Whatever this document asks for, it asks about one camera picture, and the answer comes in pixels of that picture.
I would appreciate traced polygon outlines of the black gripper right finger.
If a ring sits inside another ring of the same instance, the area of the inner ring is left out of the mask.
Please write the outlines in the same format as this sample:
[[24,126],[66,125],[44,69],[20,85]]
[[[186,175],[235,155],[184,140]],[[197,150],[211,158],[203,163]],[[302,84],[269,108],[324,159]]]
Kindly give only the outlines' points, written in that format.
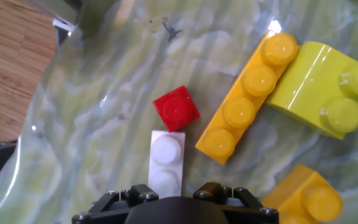
[[279,212],[265,207],[243,187],[231,188],[217,182],[207,182],[193,194],[193,199],[208,202],[228,223],[279,224]]

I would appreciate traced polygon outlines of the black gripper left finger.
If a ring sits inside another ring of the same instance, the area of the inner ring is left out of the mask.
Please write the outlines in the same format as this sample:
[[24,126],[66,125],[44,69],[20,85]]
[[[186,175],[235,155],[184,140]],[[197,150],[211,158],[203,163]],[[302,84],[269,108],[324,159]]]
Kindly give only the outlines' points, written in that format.
[[122,191],[107,191],[93,206],[71,218],[72,224],[124,223],[131,210],[147,202],[159,199],[159,195],[145,184],[133,185]]

